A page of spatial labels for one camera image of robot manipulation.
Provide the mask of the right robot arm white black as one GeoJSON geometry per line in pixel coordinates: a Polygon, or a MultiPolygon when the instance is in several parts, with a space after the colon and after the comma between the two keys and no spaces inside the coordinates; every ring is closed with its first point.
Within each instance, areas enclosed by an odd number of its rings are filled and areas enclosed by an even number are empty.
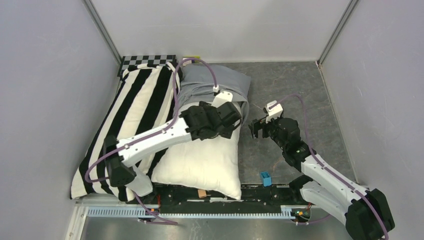
{"type": "Polygon", "coordinates": [[[289,183],[289,199],[312,203],[345,226],[353,240],[387,240],[395,222],[385,194],[357,184],[331,167],[301,138],[299,123],[286,117],[249,124],[254,139],[259,131],[281,149],[283,158],[302,175],[289,183]]]}

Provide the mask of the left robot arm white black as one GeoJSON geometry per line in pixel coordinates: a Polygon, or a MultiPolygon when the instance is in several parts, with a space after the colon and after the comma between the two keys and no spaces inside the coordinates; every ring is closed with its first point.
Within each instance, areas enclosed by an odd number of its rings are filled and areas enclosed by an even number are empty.
{"type": "Polygon", "coordinates": [[[145,204],[151,204],[157,198],[157,190],[150,178],[137,168],[138,162],[177,144],[215,137],[229,139],[241,122],[242,115],[232,102],[213,106],[200,101],[183,110],[176,121],[108,145],[105,168],[109,185],[126,187],[145,204]]]}

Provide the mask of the grey pillowcase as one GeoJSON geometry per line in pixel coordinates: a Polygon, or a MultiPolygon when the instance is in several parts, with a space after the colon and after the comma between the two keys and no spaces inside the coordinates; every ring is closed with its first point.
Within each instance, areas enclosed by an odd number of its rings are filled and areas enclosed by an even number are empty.
{"type": "MultiPolygon", "coordinates": [[[[214,72],[219,89],[230,92],[232,101],[239,104],[242,124],[245,124],[250,109],[248,93],[252,78],[223,65],[211,65],[210,67],[214,72]]],[[[182,73],[181,91],[178,93],[180,107],[200,101],[211,103],[214,100],[214,79],[206,66],[188,64],[182,68],[182,73]]]]}

